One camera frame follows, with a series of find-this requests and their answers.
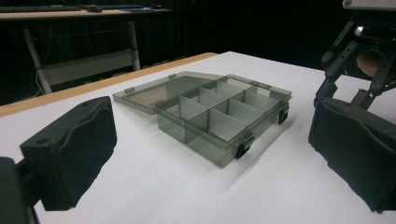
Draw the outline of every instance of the transparent gray plastic box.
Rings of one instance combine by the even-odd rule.
[[[116,92],[113,99],[157,114],[161,130],[225,167],[287,118],[291,92],[235,75],[181,72]]]

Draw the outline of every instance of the table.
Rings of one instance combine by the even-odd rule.
[[[65,91],[54,101],[48,100],[52,94],[44,95],[36,100],[46,103],[35,105],[32,99],[27,110],[0,107],[1,156],[19,161],[20,143],[75,105],[174,73],[234,74],[291,91],[285,122],[271,126],[246,155],[223,169],[160,131],[155,116],[113,101],[119,138],[113,156],[76,208],[46,212],[38,203],[41,223],[395,223],[395,211],[371,212],[308,143],[323,71],[237,52],[200,57],[144,76],[146,69],[133,72],[128,75],[136,78],[97,84],[100,89]],[[341,76],[337,86],[334,98],[349,101],[369,82]],[[395,96],[384,93],[370,111],[396,123],[396,106],[390,103]]]
[[[134,28],[134,20],[172,16],[169,9],[103,10],[100,13],[81,11],[1,13],[0,28],[22,29],[23,37],[32,56],[40,84],[44,93],[51,93],[51,85],[65,83],[77,78],[89,77],[106,71],[132,65],[140,69],[139,53]],[[127,21],[130,46],[126,50],[84,58],[66,63],[44,66],[40,61],[29,29],[51,27],[62,24],[83,24],[92,22]]]

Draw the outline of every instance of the white table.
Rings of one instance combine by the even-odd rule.
[[[155,116],[113,102],[118,143],[76,208],[46,212],[47,223],[396,223],[373,213],[308,143],[313,100],[324,72],[226,52],[0,118],[0,155],[18,162],[19,145],[75,105],[182,71],[235,74],[292,92],[289,117],[238,161],[220,169],[160,131]],[[341,76],[334,98],[350,101],[369,82]],[[394,91],[370,111],[396,123]]]

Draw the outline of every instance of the plastic storage box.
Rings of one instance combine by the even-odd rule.
[[[235,75],[182,72],[113,98],[157,114],[161,130],[224,167],[273,123],[287,118],[291,92]]]

